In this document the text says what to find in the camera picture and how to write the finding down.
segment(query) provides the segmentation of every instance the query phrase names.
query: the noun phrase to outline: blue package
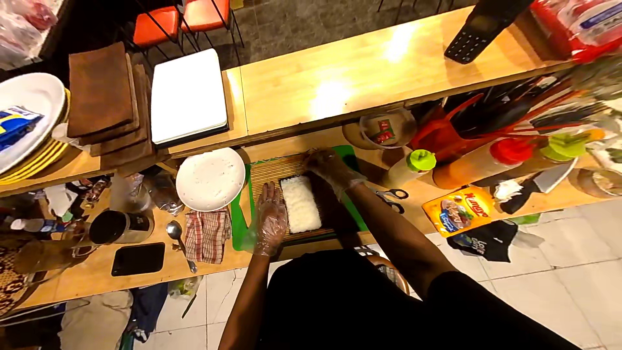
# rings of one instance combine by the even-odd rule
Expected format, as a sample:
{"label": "blue package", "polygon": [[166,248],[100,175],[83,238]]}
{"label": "blue package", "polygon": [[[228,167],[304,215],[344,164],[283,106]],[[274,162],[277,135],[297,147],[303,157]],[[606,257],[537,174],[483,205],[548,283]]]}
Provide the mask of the blue package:
{"label": "blue package", "polygon": [[32,131],[42,117],[19,106],[0,110],[0,151],[14,145]]}

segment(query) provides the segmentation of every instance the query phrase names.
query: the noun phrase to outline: hand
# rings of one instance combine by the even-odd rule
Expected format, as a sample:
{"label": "hand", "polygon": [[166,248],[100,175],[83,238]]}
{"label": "hand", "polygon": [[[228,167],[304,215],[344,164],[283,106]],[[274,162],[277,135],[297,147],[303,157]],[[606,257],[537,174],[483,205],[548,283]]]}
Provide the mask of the hand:
{"label": "hand", "polygon": [[257,243],[255,255],[276,254],[287,231],[287,209],[281,203],[281,191],[274,182],[264,184],[257,201]]}
{"label": "hand", "polygon": [[305,159],[303,168],[326,180],[332,186],[339,200],[347,189],[366,180],[363,175],[348,168],[341,157],[330,148],[311,153]]}

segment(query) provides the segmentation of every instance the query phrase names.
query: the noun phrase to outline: cordless phone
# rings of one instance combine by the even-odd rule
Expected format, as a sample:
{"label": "cordless phone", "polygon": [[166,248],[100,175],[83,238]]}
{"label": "cordless phone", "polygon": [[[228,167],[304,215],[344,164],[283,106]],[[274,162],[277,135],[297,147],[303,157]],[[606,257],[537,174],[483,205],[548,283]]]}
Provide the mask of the cordless phone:
{"label": "cordless phone", "polygon": [[447,47],[445,56],[461,64],[472,62],[533,1],[480,0]]}

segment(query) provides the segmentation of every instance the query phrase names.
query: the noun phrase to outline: spoon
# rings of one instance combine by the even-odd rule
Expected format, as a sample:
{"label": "spoon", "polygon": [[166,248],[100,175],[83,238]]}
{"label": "spoon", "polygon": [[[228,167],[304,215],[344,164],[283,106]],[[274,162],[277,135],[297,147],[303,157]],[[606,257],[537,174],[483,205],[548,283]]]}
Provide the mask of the spoon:
{"label": "spoon", "polygon": [[[179,247],[182,249],[184,257],[186,256],[186,246],[182,242],[182,226],[175,220],[166,224],[166,233],[169,234],[169,237],[172,239],[176,239],[177,243],[179,243]],[[197,272],[197,266],[194,262],[191,262],[186,259],[188,262],[188,266],[190,267],[190,271],[192,273]]]}

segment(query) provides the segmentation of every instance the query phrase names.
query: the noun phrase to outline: black jar lid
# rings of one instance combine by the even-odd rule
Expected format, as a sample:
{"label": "black jar lid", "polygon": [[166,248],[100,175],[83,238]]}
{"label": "black jar lid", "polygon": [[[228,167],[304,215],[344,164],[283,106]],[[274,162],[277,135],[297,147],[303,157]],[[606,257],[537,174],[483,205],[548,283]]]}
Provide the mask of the black jar lid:
{"label": "black jar lid", "polygon": [[123,234],[126,224],[125,214],[115,210],[106,210],[93,220],[88,237],[95,244],[112,243]]}

